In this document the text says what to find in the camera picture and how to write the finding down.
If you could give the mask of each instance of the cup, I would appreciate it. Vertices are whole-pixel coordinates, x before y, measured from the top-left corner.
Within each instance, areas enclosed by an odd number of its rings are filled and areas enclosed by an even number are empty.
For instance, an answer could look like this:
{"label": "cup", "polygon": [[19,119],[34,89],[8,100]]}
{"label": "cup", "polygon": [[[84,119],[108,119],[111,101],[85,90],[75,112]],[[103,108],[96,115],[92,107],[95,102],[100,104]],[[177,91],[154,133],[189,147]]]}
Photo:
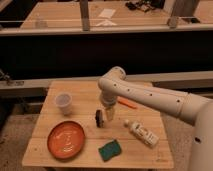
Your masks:
{"label": "cup", "polygon": [[61,93],[55,97],[55,104],[63,115],[71,114],[72,96],[69,93]]}

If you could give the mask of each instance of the bottle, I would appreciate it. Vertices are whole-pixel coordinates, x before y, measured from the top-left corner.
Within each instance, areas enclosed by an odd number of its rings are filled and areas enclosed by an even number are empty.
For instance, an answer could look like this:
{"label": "bottle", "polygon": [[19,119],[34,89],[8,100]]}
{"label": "bottle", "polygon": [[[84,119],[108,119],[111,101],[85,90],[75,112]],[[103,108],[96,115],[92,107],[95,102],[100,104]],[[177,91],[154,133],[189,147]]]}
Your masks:
{"label": "bottle", "polygon": [[153,148],[159,141],[159,137],[152,131],[143,127],[143,125],[136,121],[125,120],[124,125],[129,128],[129,131],[138,139],[142,140],[146,145]]}

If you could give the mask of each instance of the floor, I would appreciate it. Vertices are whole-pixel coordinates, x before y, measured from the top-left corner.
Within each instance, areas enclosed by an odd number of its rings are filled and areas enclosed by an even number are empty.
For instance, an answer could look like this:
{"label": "floor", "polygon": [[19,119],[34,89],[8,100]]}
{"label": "floor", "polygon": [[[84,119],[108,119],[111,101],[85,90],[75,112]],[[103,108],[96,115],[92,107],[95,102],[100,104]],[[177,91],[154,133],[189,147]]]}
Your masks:
{"label": "floor", "polygon": [[[36,167],[22,167],[21,165],[28,140],[31,136],[37,118],[38,114],[11,115],[8,118],[0,137],[1,171],[45,170],[43,168]],[[164,114],[162,114],[162,118],[175,163],[175,168],[167,171],[187,171],[193,127]]]}

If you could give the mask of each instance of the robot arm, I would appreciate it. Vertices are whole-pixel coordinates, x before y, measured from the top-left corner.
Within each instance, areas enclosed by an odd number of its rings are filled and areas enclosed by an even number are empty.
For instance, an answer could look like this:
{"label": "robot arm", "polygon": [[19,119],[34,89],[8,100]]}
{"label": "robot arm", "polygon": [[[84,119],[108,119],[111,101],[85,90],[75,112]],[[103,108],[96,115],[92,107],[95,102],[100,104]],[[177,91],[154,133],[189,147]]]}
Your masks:
{"label": "robot arm", "polygon": [[195,126],[189,171],[213,170],[213,102],[186,92],[136,85],[124,81],[125,71],[112,68],[98,82],[100,100],[105,107],[116,104],[123,96]]}

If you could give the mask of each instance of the orange plate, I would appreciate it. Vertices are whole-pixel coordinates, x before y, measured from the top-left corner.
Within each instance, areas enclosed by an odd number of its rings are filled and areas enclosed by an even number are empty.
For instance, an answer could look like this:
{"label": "orange plate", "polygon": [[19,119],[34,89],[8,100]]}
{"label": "orange plate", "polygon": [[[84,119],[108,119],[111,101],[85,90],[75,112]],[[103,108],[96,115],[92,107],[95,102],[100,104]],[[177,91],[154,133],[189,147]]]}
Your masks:
{"label": "orange plate", "polygon": [[84,130],[77,122],[65,121],[56,125],[47,139],[50,153],[58,159],[75,156],[83,147]]}

